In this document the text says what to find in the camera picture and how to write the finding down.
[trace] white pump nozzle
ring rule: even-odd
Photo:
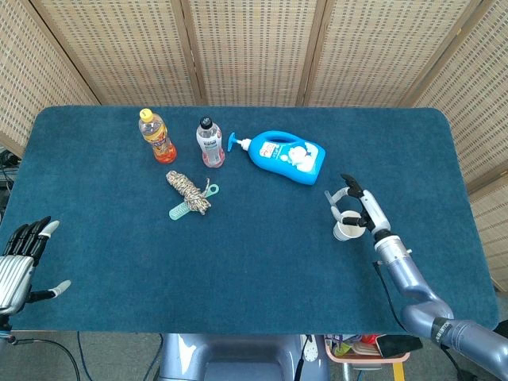
[[[248,146],[251,144],[250,139],[237,140],[237,143],[241,145],[244,151],[248,151]]]
[[[233,147],[233,143],[238,143],[239,145],[241,145],[241,147],[245,151],[247,151],[248,150],[248,146],[251,144],[251,140],[250,139],[238,140],[235,137],[235,133],[231,133],[231,135],[229,135],[229,139],[228,139],[228,152],[231,152],[231,148]]]

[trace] green plastic comb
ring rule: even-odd
[[[219,193],[219,186],[217,184],[212,184],[208,187],[206,191],[205,197],[213,196],[214,194]],[[173,209],[169,211],[169,218],[173,221],[178,220],[180,217],[185,216],[189,213],[189,207],[185,202],[182,202],[180,205],[175,206]]]

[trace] coiled rope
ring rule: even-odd
[[[206,179],[206,188],[203,192],[187,176],[177,171],[169,171],[166,174],[166,179],[183,196],[183,201],[187,204],[189,210],[205,215],[206,210],[211,207],[211,204],[205,198],[205,194],[210,186],[210,179]]]

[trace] gray robot arm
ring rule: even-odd
[[[432,291],[423,278],[411,259],[411,251],[406,249],[400,237],[390,231],[390,223],[374,196],[363,190],[353,177],[342,177],[348,187],[339,190],[337,197],[347,194],[358,198],[363,210],[361,218],[356,221],[343,221],[335,206],[337,197],[327,196],[333,215],[346,225],[367,227],[374,236],[375,252],[387,266],[398,292],[416,301],[402,309],[404,329],[413,335],[429,338],[438,345],[454,348],[493,375],[508,380],[508,339],[473,321],[455,319],[450,306]]]
[[[50,217],[20,226],[10,237],[0,256],[0,331],[5,330],[8,317],[19,312],[26,303],[56,298],[71,285],[63,281],[57,287],[31,291],[33,273],[39,264],[46,242],[58,227]]]

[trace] plastic bottle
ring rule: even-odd
[[[316,182],[326,154],[323,147],[283,131],[267,131],[243,140],[231,133],[228,152],[233,143],[241,145],[258,167],[306,185]]]
[[[222,131],[211,117],[202,117],[196,131],[196,139],[201,147],[205,165],[210,168],[219,168],[225,158],[222,149]]]
[[[168,164],[176,159],[176,147],[167,133],[167,127],[160,115],[150,109],[140,111],[140,131],[143,138],[152,145],[153,155],[159,163]]]

